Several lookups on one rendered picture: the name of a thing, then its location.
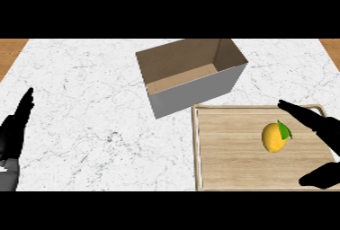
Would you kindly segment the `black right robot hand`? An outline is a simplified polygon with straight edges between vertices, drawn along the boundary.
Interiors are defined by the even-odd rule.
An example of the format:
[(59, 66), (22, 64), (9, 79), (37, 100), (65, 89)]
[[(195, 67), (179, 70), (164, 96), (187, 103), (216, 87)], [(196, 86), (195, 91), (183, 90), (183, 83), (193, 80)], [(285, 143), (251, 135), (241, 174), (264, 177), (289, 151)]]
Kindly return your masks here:
[[(310, 128), (323, 144), (340, 157), (340, 120), (334, 117), (322, 117), (316, 112), (285, 100), (279, 100), (278, 107)], [(313, 186), (319, 189), (328, 189), (338, 183), (340, 162), (326, 163), (298, 179), (301, 186)]]

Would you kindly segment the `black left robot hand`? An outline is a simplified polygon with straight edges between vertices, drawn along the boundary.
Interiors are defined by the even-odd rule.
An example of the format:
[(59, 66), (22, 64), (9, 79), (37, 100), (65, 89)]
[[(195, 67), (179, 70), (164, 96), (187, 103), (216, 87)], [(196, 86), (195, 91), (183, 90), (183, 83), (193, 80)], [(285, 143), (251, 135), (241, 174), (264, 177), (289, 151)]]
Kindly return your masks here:
[(32, 88), (29, 88), (19, 100), (14, 114), (6, 116), (0, 125), (0, 161), (19, 158), (32, 106)]

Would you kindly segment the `yellow lemon with green leaf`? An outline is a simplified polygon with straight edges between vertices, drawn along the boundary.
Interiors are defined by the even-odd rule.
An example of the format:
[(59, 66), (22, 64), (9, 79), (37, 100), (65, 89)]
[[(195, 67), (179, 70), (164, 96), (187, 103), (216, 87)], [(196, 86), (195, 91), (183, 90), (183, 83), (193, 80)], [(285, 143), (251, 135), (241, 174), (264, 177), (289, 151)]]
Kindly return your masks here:
[(270, 153), (278, 153), (291, 137), (291, 130), (279, 120), (275, 123), (269, 123), (261, 131), (263, 147)]

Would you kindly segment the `pale wooden tray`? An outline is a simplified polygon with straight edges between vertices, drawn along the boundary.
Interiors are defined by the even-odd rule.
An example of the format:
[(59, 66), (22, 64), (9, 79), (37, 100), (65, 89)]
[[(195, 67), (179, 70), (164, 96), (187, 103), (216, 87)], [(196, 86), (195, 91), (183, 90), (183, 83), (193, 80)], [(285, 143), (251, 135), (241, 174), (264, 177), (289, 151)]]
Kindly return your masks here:
[[(335, 154), (316, 134), (275, 105), (195, 105), (190, 108), (198, 190), (313, 190), (298, 179)], [(263, 147), (261, 131), (282, 122), (292, 132), (284, 149)]]

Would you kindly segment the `open cardboard box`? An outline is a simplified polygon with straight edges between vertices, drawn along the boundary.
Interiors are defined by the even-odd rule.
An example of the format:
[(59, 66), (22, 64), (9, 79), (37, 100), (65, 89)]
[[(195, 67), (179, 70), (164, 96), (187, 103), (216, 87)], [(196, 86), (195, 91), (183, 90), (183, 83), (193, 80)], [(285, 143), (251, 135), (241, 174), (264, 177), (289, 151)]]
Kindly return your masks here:
[(232, 39), (183, 39), (136, 57), (156, 119), (229, 93), (248, 63)]

